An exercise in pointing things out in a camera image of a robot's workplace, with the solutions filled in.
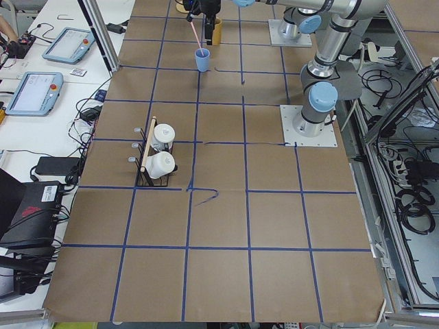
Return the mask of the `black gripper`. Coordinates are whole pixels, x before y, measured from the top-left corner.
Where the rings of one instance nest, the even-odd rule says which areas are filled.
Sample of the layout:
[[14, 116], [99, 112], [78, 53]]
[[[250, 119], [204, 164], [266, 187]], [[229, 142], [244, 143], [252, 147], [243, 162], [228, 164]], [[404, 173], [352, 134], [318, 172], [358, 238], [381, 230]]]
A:
[[187, 21], [192, 22], [199, 14], [205, 15], [205, 41], [207, 45], [213, 44], [216, 14], [221, 10], [220, 0], [183, 0], [183, 5], [188, 10]]

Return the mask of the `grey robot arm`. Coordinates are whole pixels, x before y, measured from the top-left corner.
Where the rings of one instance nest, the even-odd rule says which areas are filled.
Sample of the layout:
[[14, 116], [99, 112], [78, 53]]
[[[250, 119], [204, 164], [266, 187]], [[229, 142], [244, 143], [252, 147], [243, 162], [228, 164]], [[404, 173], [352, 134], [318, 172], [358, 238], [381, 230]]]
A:
[[[205, 15], [204, 38], [207, 45], [213, 44], [216, 15], [221, 10], [221, 1], [181, 1], [184, 9], [188, 12], [187, 20], [192, 22], [192, 17], [201, 13]], [[321, 25], [320, 13], [327, 12], [333, 5], [333, 1], [324, 1], [317, 10], [286, 7], [278, 34], [285, 40], [299, 38], [303, 34], [314, 33]]]
[[295, 6], [315, 12], [333, 14], [324, 38], [312, 60], [305, 67], [305, 77], [314, 77], [318, 81], [304, 87], [304, 105], [293, 119], [294, 129], [302, 136], [313, 138], [321, 133], [327, 115], [338, 100], [338, 91], [329, 78], [334, 72], [340, 53], [359, 21], [367, 20], [378, 14], [387, 1], [304, 1]]

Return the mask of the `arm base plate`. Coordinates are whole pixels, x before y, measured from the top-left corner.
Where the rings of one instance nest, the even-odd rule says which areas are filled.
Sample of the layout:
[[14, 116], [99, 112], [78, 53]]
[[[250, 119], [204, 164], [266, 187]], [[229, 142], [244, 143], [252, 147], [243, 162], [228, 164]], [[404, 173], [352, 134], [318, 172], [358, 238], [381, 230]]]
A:
[[311, 36], [301, 34], [297, 25], [287, 23], [283, 19], [270, 19], [268, 25], [272, 46], [311, 48]]
[[290, 147], [337, 147], [331, 115], [321, 123], [310, 123], [302, 117], [302, 106], [281, 105], [283, 138]]

